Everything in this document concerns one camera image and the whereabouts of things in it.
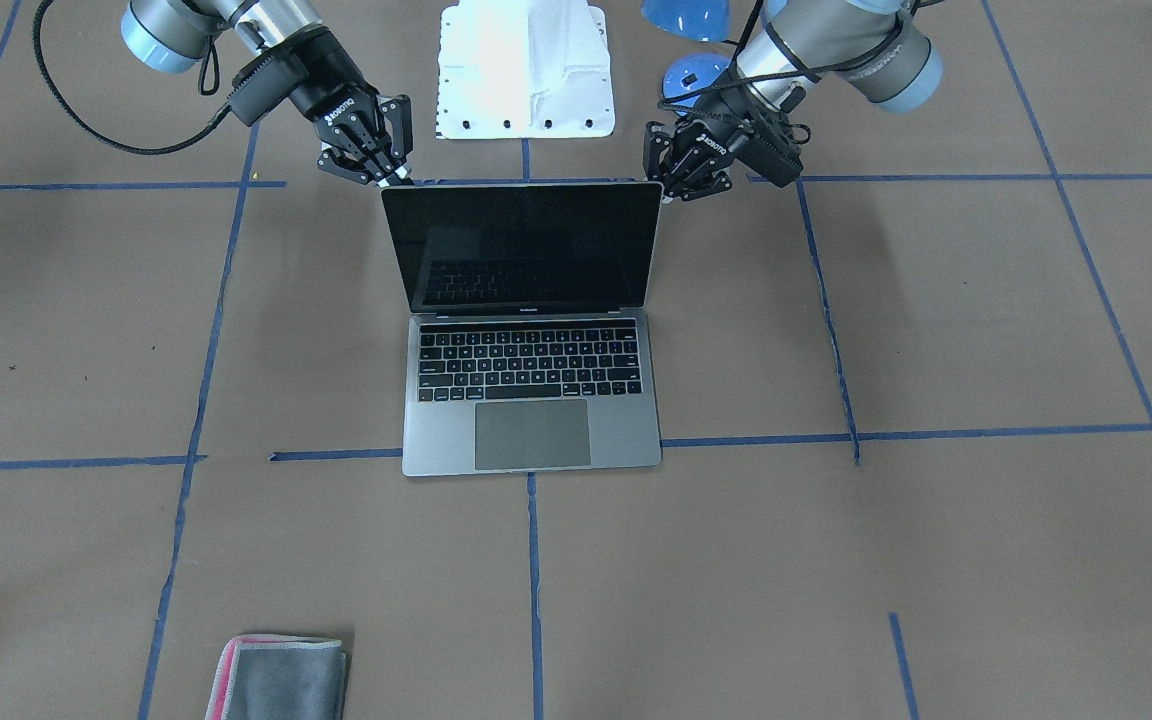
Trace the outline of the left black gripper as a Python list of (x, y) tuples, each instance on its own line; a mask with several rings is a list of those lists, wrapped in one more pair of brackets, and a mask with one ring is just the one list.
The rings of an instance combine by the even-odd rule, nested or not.
[(647, 122), (643, 170), (662, 184), (664, 199), (696, 200), (732, 190), (728, 169), (740, 162), (776, 187), (803, 173), (795, 127), (749, 88), (704, 94), (677, 124)]

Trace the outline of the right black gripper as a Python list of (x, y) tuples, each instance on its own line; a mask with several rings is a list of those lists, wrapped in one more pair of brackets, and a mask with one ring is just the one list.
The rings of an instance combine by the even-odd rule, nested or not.
[(302, 29), (262, 51), (228, 94), (229, 109), (247, 126), (285, 100), (314, 126), (321, 170), (361, 184), (414, 183), (410, 96), (382, 97), (328, 28)]

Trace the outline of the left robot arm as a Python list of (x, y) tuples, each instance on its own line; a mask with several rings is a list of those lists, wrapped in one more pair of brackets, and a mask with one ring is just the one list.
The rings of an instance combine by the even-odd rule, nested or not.
[(666, 199), (696, 200), (732, 190), (742, 164), (776, 187), (803, 173), (812, 132), (791, 111), (828, 74), (879, 109), (908, 113), (940, 88), (943, 58), (915, 24), (916, 1), (776, 1), (755, 6), (730, 61), (718, 71), (682, 73), (664, 90), (672, 123), (645, 128), (645, 177)]

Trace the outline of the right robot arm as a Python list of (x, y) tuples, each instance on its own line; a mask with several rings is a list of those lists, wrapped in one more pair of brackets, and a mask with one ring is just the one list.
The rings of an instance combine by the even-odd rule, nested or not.
[(319, 168), (348, 181), (407, 184), (410, 99), (384, 96), (308, 1), (131, 1), (120, 24), (143, 65), (179, 74), (227, 31), (255, 55), (232, 81), (227, 109), (251, 127), (285, 100), (314, 126)]

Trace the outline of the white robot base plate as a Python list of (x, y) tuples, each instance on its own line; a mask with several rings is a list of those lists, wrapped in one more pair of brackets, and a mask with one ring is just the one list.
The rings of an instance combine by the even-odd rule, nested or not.
[(605, 13), (586, 1), (458, 1), (439, 20), (435, 137), (614, 132)]

